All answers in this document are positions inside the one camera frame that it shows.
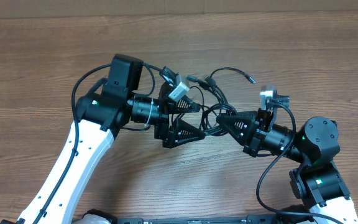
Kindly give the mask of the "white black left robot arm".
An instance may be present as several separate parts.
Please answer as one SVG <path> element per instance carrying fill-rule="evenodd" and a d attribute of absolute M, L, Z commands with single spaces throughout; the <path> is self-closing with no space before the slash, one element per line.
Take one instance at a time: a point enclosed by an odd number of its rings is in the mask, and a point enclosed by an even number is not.
<path fill-rule="evenodd" d="M 71 94 L 73 123 L 67 141 L 43 186 L 21 212 L 17 223 L 71 223 L 83 191 L 120 130 L 133 121 L 154 128 L 166 148 L 205 138 L 205 133 L 172 114 L 198 112 L 201 106 L 187 97 L 188 79 L 168 67 L 158 68 L 128 55 L 116 54 L 111 63 L 86 73 L 109 69 L 80 98 Z"/>

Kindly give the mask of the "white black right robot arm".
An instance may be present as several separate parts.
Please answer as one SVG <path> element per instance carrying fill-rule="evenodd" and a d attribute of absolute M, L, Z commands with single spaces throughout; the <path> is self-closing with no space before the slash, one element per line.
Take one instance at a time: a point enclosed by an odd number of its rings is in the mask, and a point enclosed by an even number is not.
<path fill-rule="evenodd" d="M 351 193 L 334 157 L 340 151 L 335 121 L 316 116 L 301 129 L 275 124 L 277 109 L 220 114 L 216 121 L 241 146 L 259 157 L 267 151 L 299 166 L 289 172 L 290 186 L 300 205 L 274 209 L 268 215 L 248 215 L 246 223 L 358 223 Z"/>

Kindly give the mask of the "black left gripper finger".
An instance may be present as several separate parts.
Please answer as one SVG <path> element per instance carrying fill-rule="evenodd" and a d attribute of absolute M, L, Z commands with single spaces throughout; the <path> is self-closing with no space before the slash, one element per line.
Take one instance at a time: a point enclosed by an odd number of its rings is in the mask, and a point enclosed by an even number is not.
<path fill-rule="evenodd" d="M 173 113 L 197 113 L 201 109 L 201 105 L 184 96 L 175 104 Z"/>
<path fill-rule="evenodd" d="M 199 141 L 206 137 L 204 131 L 190 125 L 182 119 L 176 119 L 166 138 L 166 148 L 174 148 L 189 142 Z"/>

